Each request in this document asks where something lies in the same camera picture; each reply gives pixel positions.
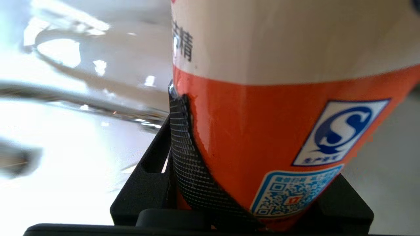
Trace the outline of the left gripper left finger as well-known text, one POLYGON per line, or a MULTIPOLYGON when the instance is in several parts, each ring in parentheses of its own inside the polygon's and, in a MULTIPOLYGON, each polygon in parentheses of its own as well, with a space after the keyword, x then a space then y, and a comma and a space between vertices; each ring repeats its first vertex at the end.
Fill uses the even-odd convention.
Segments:
POLYGON ((259 230, 261 222, 210 174, 195 144, 186 95, 169 95, 170 113, 110 207, 116 226, 134 226, 141 211, 174 206, 177 191, 218 230, 259 230))

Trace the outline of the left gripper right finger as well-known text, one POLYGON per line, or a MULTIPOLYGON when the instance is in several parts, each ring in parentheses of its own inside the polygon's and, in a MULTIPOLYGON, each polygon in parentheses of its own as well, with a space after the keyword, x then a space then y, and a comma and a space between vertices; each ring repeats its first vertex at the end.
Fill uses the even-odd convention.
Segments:
POLYGON ((339 174, 297 222, 297 231, 369 231, 374 213, 339 174))

